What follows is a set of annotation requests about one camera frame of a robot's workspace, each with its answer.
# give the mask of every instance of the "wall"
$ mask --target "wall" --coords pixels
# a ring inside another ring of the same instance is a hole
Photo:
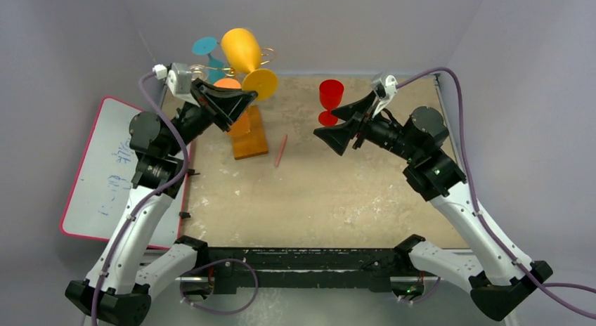
[[[596,286],[596,0],[484,0],[449,61],[462,82],[472,173],[484,206],[554,281]],[[441,79],[457,132],[451,79]],[[558,289],[596,313],[596,298]],[[543,294],[523,325],[593,325]]]
[[[247,27],[277,73],[371,74],[446,64],[482,0],[125,1],[159,62],[203,63],[197,39]]]
[[[0,0],[0,34],[0,325],[79,325],[102,243],[58,223],[101,98],[145,107],[153,62],[121,0]]]

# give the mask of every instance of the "white connector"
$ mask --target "white connector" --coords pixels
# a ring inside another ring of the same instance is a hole
[[[153,72],[155,72],[155,76],[161,80],[167,77],[167,68],[164,65],[155,65],[153,66]]]

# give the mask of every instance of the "wooden stand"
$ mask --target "wooden stand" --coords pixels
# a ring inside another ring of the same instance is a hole
[[[269,152],[259,108],[253,105],[246,111],[250,120],[250,132],[243,136],[232,137],[234,159],[245,159]]]

